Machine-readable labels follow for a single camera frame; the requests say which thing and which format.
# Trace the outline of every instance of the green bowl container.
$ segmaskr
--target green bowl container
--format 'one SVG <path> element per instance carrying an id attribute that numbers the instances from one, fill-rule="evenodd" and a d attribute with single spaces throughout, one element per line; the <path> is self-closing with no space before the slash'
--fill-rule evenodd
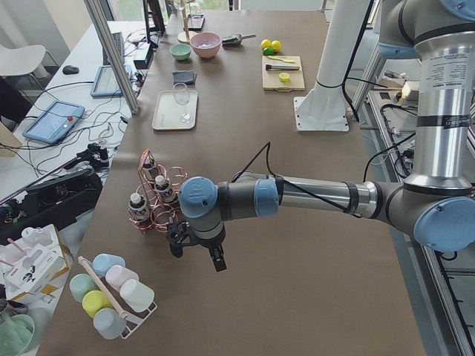
<path id="1" fill-rule="evenodd" d="M 170 53 L 177 61 L 184 61 L 190 57 L 191 47 L 188 44 L 177 43 L 171 46 Z"/>

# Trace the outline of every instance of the black mouse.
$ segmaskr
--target black mouse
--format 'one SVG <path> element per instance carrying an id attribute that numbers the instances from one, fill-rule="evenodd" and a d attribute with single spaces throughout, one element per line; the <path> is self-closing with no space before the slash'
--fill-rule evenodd
<path id="1" fill-rule="evenodd" d="M 68 75 L 68 74 L 78 74 L 79 73 L 79 68 L 75 67 L 73 65 L 65 65 L 62 68 L 62 72 L 66 75 Z"/>

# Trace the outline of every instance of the blue joint cap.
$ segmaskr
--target blue joint cap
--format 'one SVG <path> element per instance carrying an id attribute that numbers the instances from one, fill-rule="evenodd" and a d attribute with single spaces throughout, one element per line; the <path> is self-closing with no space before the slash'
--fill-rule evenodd
<path id="1" fill-rule="evenodd" d="M 414 238 L 439 252 L 462 250 L 475 241 L 475 200 L 453 197 L 432 205 L 414 225 Z"/>
<path id="2" fill-rule="evenodd" d="M 378 43 L 379 55 L 385 59 L 416 59 L 419 58 L 413 47 L 395 46 L 394 44 Z"/>
<path id="3" fill-rule="evenodd" d="M 183 183 L 178 193 L 181 211 L 186 217 L 196 219 L 209 213 L 217 200 L 217 188 L 204 177 L 193 177 Z"/>
<path id="4" fill-rule="evenodd" d="M 449 13 L 461 19 L 475 22 L 475 3 L 473 0 L 440 0 Z"/>
<path id="5" fill-rule="evenodd" d="M 270 179 L 258 179 L 254 187 L 254 209 L 258 217 L 277 214 L 279 196 L 275 182 Z"/>

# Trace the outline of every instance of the warning label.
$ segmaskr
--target warning label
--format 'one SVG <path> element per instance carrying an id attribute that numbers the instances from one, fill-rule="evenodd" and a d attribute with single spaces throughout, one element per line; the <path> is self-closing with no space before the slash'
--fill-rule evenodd
<path id="1" fill-rule="evenodd" d="M 471 90 L 473 57 L 472 53 L 455 53 L 422 61 L 420 93 L 444 89 Z"/>

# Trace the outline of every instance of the chair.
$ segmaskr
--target chair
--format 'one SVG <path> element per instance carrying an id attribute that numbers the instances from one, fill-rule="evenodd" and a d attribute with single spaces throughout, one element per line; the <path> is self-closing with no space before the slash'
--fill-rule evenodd
<path id="1" fill-rule="evenodd" d="M 55 66 L 59 67 L 45 46 L 34 44 L 21 48 L 6 48 L 0 44 L 0 76 L 30 76 L 44 90 L 41 83 L 33 75 L 33 71 L 42 63 L 48 54 Z"/>

